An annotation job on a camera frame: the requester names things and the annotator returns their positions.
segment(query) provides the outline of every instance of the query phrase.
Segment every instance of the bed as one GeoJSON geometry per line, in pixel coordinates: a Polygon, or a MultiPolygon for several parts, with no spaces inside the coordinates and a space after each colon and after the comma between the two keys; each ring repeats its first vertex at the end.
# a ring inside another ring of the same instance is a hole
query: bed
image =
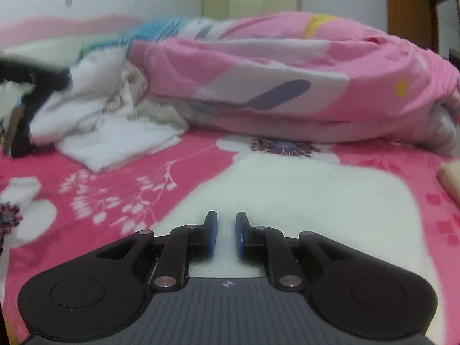
{"type": "MultiPolygon", "coordinates": [[[[69,65],[84,46],[138,23],[120,16],[36,19],[0,30],[0,49],[69,65]]],[[[201,224],[215,210],[215,257],[193,264],[190,276],[262,276],[262,266],[236,253],[235,215],[246,211],[254,225],[290,237],[312,230],[421,275],[439,300],[427,336],[457,345],[460,211],[435,176],[449,160],[383,140],[309,144],[200,129],[100,174],[52,150],[2,157],[0,196],[20,202],[24,217],[0,256],[10,342],[28,336],[17,298],[32,276],[141,229],[166,235],[201,224]]]]}

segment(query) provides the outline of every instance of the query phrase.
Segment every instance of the white garment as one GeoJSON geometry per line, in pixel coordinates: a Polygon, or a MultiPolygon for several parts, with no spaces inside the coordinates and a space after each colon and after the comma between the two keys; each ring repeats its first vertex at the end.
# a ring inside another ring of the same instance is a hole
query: white garment
{"type": "Polygon", "coordinates": [[[125,48],[97,50],[72,68],[71,86],[34,116],[31,142],[54,144],[96,173],[177,144],[187,123],[164,124],[170,118],[157,104],[137,108],[147,80],[125,57],[125,48]]]}

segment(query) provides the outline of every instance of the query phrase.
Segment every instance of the wooden door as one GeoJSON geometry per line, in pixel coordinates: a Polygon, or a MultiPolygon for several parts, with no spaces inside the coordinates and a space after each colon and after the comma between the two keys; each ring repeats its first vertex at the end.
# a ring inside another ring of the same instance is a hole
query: wooden door
{"type": "Polygon", "coordinates": [[[437,51],[437,16],[429,0],[387,0],[388,33],[407,39],[423,49],[437,51]]]}

